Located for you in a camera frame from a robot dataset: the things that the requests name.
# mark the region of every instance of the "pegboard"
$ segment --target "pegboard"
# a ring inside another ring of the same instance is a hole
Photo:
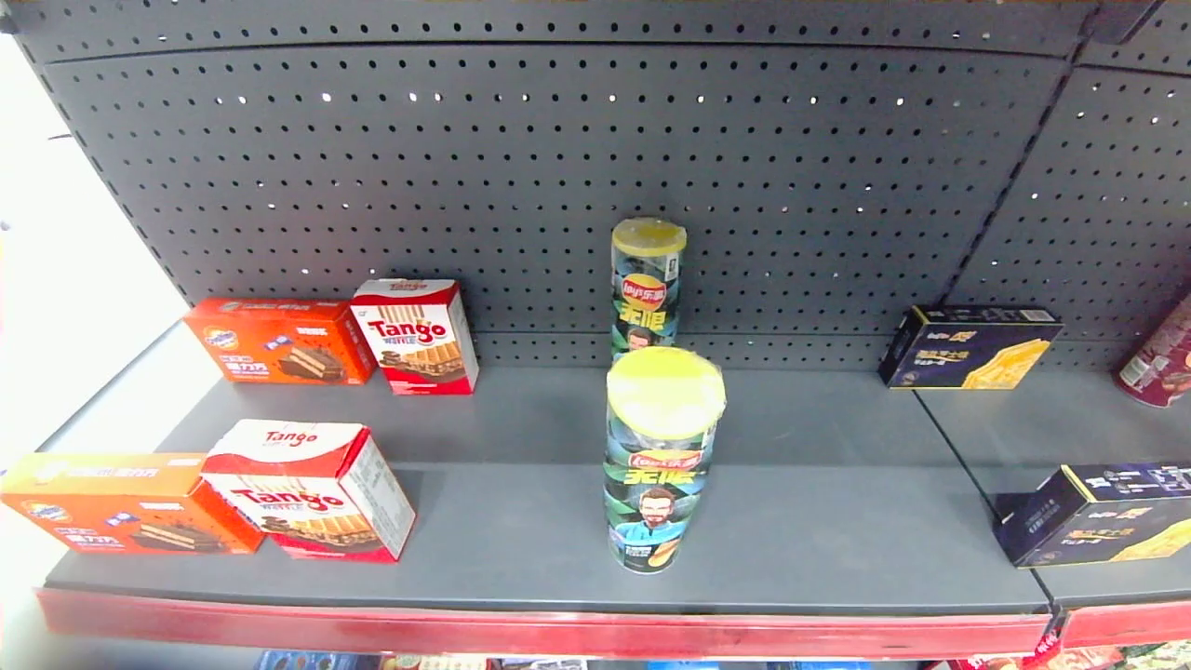
[[[460,276],[475,331],[603,332],[610,230],[659,213],[690,231],[682,332],[813,337],[888,333],[906,303],[942,293],[1062,68],[940,50],[509,44],[44,73],[192,301]]]
[[[1079,62],[1191,74],[1191,2],[1167,0],[1125,44],[1089,43]]]
[[[886,334],[680,333],[678,345],[730,369],[873,371],[890,340]],[[611,349],[606,333],[481,332],[475,344],[481,363],[519,367],[601,367]]]
[[[1087,2],[316,2],[71,0],[13,4],[31,58],[410,42],[853,44],[1066,55]]]
[[[952,301],[1037,302],[1136,342],[1187,289],[1191,81],[1079,68]]]

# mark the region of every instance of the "orange wafer box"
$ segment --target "orange wafer box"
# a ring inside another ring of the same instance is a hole
[[[355,386],[376,370],[347,301],[207,298],[182,320],[232,382]]]
[[[293,558],[394,563],[413,508],[360,424],[245,419],[202,478]]]
[[[80,552],[252,553],[264,536],[202,481],[204,455],[20,459],[0,500]]]

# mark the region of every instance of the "dark blue snack box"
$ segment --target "dark blue snack box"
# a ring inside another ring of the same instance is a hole
[[[1191,541],[1191,463],[1064,465],[996,533],[1018,568],[1165,558]]]
[[[878,372],[891,389],[1014,389],[1060,331],[1042,307],[913,305]]]

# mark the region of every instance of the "potato chip canister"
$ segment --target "potato chip canister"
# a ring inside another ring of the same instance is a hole
[[[1171,407],[1191,389],[1191,295],[1174,307],[1114,381],[1135,401],[1159,408]]]
[[[607,374],[609,545],[634,572],[673,563],[711,469],[727,400],[711,362],[675,347],[625,353]]]
[[[651,345],[674,345],[686,228],[654,217],[612,230],[612,359]]]

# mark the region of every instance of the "red can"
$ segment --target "red can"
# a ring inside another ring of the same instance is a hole
[[[1135,401],[1151,407],[1171,407],[1191,389],[1191,295],[1174,307],[1114,380]]]

